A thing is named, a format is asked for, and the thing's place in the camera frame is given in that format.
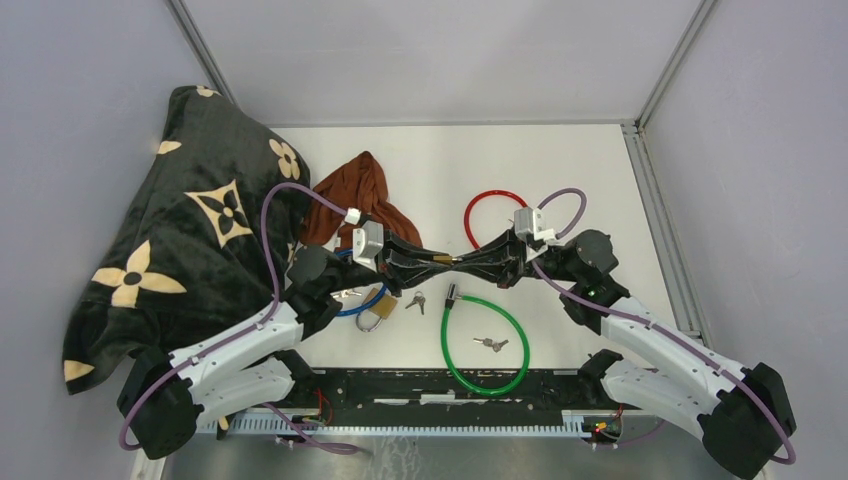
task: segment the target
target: key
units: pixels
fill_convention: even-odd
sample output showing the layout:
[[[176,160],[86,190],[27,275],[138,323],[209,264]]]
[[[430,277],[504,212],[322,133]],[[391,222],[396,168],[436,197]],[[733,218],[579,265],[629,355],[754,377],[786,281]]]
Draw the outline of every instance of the key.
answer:
[[[335,298],[336,300],[338,300],[340,298],[344,299],[344,298],[348,298],[348,297],[352,297],[352,296],[358,296],[359,297],[359,296],[362,296],[362,294],[357,292],[356,290],[354,290],[352,288],[349,288],[347,290],[341,290],[339,292],[336,292],[336,293],[334,293],[330,296]]]
[[[409,302],[409,305],[406,308],[411,308],[413,305],[418,305],[421,307],[421,315],[424,315],[424,302],[425,302],[424,294],[421,292],[415,292],[415,296],[412,297],[412,301]]]
[[[495,342],[491,338],[475,338],[475,342],[482,343],[484,347],[491,347]]]
[[[509,339],[506,339],[501,343],[493,343],[492,344],[492,350],[494,350],[495,353],[500,352],[501,349],[503,348],[503,346],[506,345],[507,343],[509,343]]]

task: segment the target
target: metal frame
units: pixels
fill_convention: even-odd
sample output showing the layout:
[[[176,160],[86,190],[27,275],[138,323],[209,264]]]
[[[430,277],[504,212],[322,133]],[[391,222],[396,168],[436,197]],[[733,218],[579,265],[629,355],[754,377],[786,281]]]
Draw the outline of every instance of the metal frame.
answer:
[[[701,4],[698,5],[695,15],[693,15],[692,20],[689,21],[689,25],[686,27],[686,30],[684,30],[683,36],[680,37],[680,41],[677,42],[677,46],[674,48],[671,58],[669,58],[668,63],[663,69],[663,73],[660,75],[659,80],[657,80],[657,84],[654,86],[651,94],[648,95],[648,100],[645,102],[645,106],[642,107],[642,111],[639,113],[636,125],[640,130],[644,129],[651,120],[651,117],[657,110],[657,105],[668,90],[669,84],[674,79],[675,75],[677,75],[677,71],[680,69],[680,65],[689,53],[690,47],[698,37],[698,34],[701,33],[701,30],[703,30],[704,24],[715,10],[715,6],[718,2],[719,0],[701,0]]]
[[[563,124],[563,123],[620,123],[622,135],[627,146],[627,151],[630,156],[633,172],[636,177],[636,183],[639,188],[639,193],[642,199],[645,214],[648,219],[648,225],[651,230],[651,236],[654,241],[654,247],[660,262],[660,269],[666,284],[666,289],[669,294],[669,300],[672,310],[677,321],[677,326],[687,335],[701,340],[707,347],[710,346],[709,333],[706,331],[706,325],[703,321],[704,315],[698,301],[697,295],[692,288],[692,280],[689,276],[686,263],[679,248],[679,239],[674,228],[671,216],[665,206],[663,195],[661,192],[660,182],[657,179],[656,172],[651,162],[651,158],[645,144],[644,128],[650,122],[653,114],[662,100],[669,85],[677,74],[680,66],[689,53],[691,46],[703,27],[715,10],[719,0],[702,0],[695,14],[686,27],[680,41],[676,45],[668,63],[666,64],[662,74],[660,75],[651,94],[648,96],[644,107],[637,119],[601,122],[598,120],[589,121],[542,121],[542,122],[522,122],[528,124]],[[186,40],[192,47],[198,62],[209,77],[212,86],[218,90],[225,98],[233,104],[237,104],[235,96],[227,85],[224,76],[218,67],[212,53],[209,50],[206,42],[203,40],[197,25],[185,5],[184,0],[165,0],[174,19],[183,31]],[[465,125],[472,124],[471,122],[454,122],[450,125]],[[587,412],[569,412],[569,413],[585,413],[585,414],[602,414],[600,411]],[[634,415],[640,415],[643,412],[631,412]],[[133,466],[131,478],[135,480],[154,480],[159,479],[163,475],[164,459],[150,461],[147,459],[143,451],[139,451],[136,455],[135,464]]]
[[[266,123],[265,126],[274,128],[357,128],[357,127],[477,127],[480,125],[618,125],[632,122],[632,118],[593,118],[588,120],[558,119],[558,120],[450,120],[439,121],[401,121],[401,122],[327,122],[327,123]]]
[[[709,333],[706,331],[704,314],[698,296],[692,288],[689,270],[680,251],[680,241],[671,220],[671,215],[663,201],[660,184],[657,180],[651,158],[645,145],[643,134],[636,121],[621,126],[624,142],[633,164],[636,185],[642,197],[642,205],[654,240],[654,249],[660,262],[671,309],[680,330],[699,332],[707,347],[710,346]]]
[[[212,83],[212,87],[229,100],[230,103],[238,106],[232,90],[230,90],[227,81],[224,79],[224,74],[221,73],[221,69],[218,68],[218,64],[215,62],[209,46],[206,45],[203,36],[200,35],[200,30],[198,30],[197,24],[194,23],[194,19],[191,17],[191,13],[188,11],[185,2],[183,0],[165,0],[165,3],[174,15],[174,20],[179,25],[183,35],[185,35],[186,41],[191,46],[192,51],[194,51],[200,67],[206,72],[206,76]]]
[[[293,415],[286,414],[289,420]],[[503,427],[324,427],[314,429],[316,435],[328,436],[415,436],[415,437],[559,437],[559,438],[589,438],[591,434],[582,430],[584,417],[573,415],[563,410],[562,425],[534,426],[503,426]],[[197,434],[215,434],[217,422],[198,427]],[[231,422],[227,436],[230,435],[283,435],[297,436],[273,412],[248,411],[237,415]]]

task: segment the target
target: purple cable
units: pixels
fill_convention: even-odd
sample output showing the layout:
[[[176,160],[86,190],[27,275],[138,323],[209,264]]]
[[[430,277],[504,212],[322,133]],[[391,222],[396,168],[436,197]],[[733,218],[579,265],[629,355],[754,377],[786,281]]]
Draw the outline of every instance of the purple cable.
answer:
[[[325,199],[321,195],[318,195],[317,193],[313,192],[311,189],[309,189],[309,187],[305,187],[305,186],[303,186],[299,183],[284,182],[284,183],[280,183],[280,184],[274,186],[274,188],[272,188],[268,192],[268,194],[265,196],[265,201],[262,202],[262,211],[261,211],[260,216],[259,216],[259,225],[260,225],[259,228],[260,228],[260,235],[262,237],[262,249],[265,252],[265,262],[268,264],[268,271],[271,274],[271,283],[273,285],[273,290],[272,290],[273,295],[272,295],[272,301],[271,301],[271,309],[268,310],[267,313],[265,313],[265,315],[262,317],[261,320],[254,323],[253,325],[245,327],[242,330],[239,330],[238,332],[230,335],[229,337],[221,339],[217,343],[214,343],[214,344],[206,347],[205,349],[201,350],[200,353],[195,355],[197,358],[203,358],[206,355],[209,355],[210,353],[214,352],[215,350],[218,350],[219,348],[223,347],[224,345],[232,343],[232,342],[238,340],[239,338],[247,335],[248,333],[255,330],[257,325],[267,323],[274,316],[274,314],[277,312],[277,309],[280,306],[280,300],[279,300],[279,296],[278,296],[279,291],[280,291],[280,279],[277,277],[277,269],[274,268],[274,259],[271,256],[271,247],[268,245],[268,226],[267,226],[267,223],[268,223],[268,221],[267,221],[268,220],[268,207],[271,205],[271,199],[274,197],[274,195],[277,192],[279,192],[280,190],[287,189],[287,188],[293,188],[295,190],[299,190],[299,191],[309,195],[310,197],[312,197],[316,201],[320,202],[322,205],[326,206],[330,210],[338,213],[339,215],[342,215],[342,216],[347,215],[347,212],[344,209],[333,204],[332,202]],[[155,392],[159,387],[164,385],[165,382],[167,382],[169,379],[171,379],[171,377],[173,377],[174,375],[176,375],[177,373],[179,373],[180,371],[182,371],[183,369],[185,369],[189,365],[191,365],[191,359],[188,359],[188,360],[176,365],[171,370],[168,370],[167,373],[165,373],[164,375],[159,377],[158,380],[153,382],[153,384],[150,385],[150,387],[148,387],[147,390],[145,390],[144,393],[141,394],[140,397],[138,397],[138,400],[136,400],[135,404],[133,404],[132,408],[130,408],[130,411],[127,413],[126,418],[124,418],[124,423],[121,425],[121,431],[120,431],[119,436],[118,436],[118,444],[121,446],[121,448],[123,448],[124,450],[128,450],[128,451],[138,450],[139,448],[141,448],[141,445],[139,445],[139,444],[131,445],[131,444],[127,443],[127,433],[129,432],[130,424],[135,419],[135,416],[138,415],[138,411],[141,409],[142,405],[144,405],[144,402],[146,402],[147,399],[149,399],[150,396],[153,395],[153,392]]]
[[[566,225],[565,228],[563,228],[559,233],[556,234],[557,240],[568,235],[568,232],[573,230],[574,227],[577,226],[577,222],[579,222],[580,219],[583,218],[583,213],[586,211],[586,194],[583,193],[583,190],[580,190],[579,188],[563,188],[562,190],[557,190],[556,192],[548,195],[547,198],[545,198],[539,203],[539,209],[541,210],[545,208],[545,205],[551,203],[553,199],[565,195],[566,193],[573,193],[580,197],[580,207],[577,209],[577,213],[574,214],[574,218],[571,219],[571,222]]]
[[[334,453],[336,455],[353,455],[362,451],[361,448],[357,447],[356,445],[351,445],[349,443],[321,443],[312,438],[312,436],[307,435],[306,432],[304,432],[296,423],[289,420],[283,412],[277,409],[277,407],[271,405],[270,403],[263,403],[262,406],[267,408],[268,410],[271,410],[278,417],[283,419],[283,421],[286,422],[286,425],[288,425],[289,428],[297,432],[297,434],[300,435],[300,438],[302,438],[306,442],[306,445],[310,447],[320,448],[325,452]]]
[[[571,231],[571,229],[573,229],[574,226],[577,224],[577,222],[580,220],[580,217],[583,216],[583,212],[586,210],[586,195],[582,191],[580,191],[579,189],[576,189],[576,188],[564,188],[562,190],[554,192],[553,194],[548,196],[548,198],[542,200],[542,203],[539,204],[539,208],[541,209],[542,207],[547,205],[551,200],[553,200],[554,198],[556,198],[560,195],[563,195],[565,193],[576,193],[577,195],[579,195],[580,200],[581,200],[581,204],[580,204],[580,208],[577,211],[577,214],[574,216],[574,219],[571,220],[571,223],[569,223],[562,230],[561,234],[563,236],[565,236],[565,234],[567,234],[569,231]],[[597,310],[598,312],[605,313],[607,315],[615,315],[617,317],[626,318],[628,320],[633,320],[634,322],[639,323],[641,325],[644,325],[644,326],[648,327],[649,329],[656,330],[657,332],[661,333],[662,335],[664,335],[665,337],[669,338],[671,341],[673,341],[674,343],[679,345],[681,348],[683,348],[687,352],[694,355],[695,358],[704,362],[708,367],[712,368],[716,372],[721,372],[721,376],[730,380],[730,382],[732,382],[737,388],[739,388],[739,390],[741,390],[743,393],[745,393],[745,395],[747,395],[748,398],[750,398],[751,401],[754,402],[754,405],[756,405],[757,408],[760,409],[760,412],[762,412],[762,414],[768,420],[769,424],[772,426],[772,428],[774,428],[775,433],[777,433],[777,436],[780,438],[780,441],[783,443],[783,446],[786,448],[786,458],[773,456],[773,457],[771,457],[771,460],[773,460],[777,463],[784,464],[784,465],[792,465],[793,463],[795,463],[795,460],[797,458],[796,455],[795,455],[795,448],[792,446],[792,443],[789,441],[789,437],[786,435],[786,432],[783,431],[783,427],[780,426],[780,422],[777,421],[777,418],[775,418],[774,414],[771,413],[771,410],[768,409],[766,404],[763,403],[763,401],[760,400],[760,398],[747,385],[745,385],[742,382],[742,380],[736,378],[734,375],[732,375],[727,370],[722,369],[721,365],[719,365],[716,361],[714,361],[713,359],[711,359],[707,355],[704,355],[697,348],[693,347],[692,345],[689,345],[686,341],[681,340],[680,338],[677,338],[676,335],[674,335],[670,330],[663,327],[662,325],[653,324],[653,326],[652,326],[651,322],[649,320],[644,319],[644,318],[642,318],[638,315],[633,315],[631,313],[613,310],[611,308],[607,308],[607,307],[604,307],[602,305],[598,305],[597,303],[590,302],[589,300],[585,300],[585,299],[569,292],[564,287],[557,285],[556,282],[554,282],[551,279],[551,277],[549,277],[542,270],[542,267],[539,266],[537,261],[538,261],[538,259],[534,259],[533,262],[532,262],[532,265],[533,265],[533,270],[536,271],[536,274],[539,276],[539,278],[544,280],[548,285],[553,287],[554,290],[556,290],[557,292],[568,297],[570,300],[575,301],[575,302],[577,302],[581,305],[584,305],[586,307],[589,307],[591,309]]]

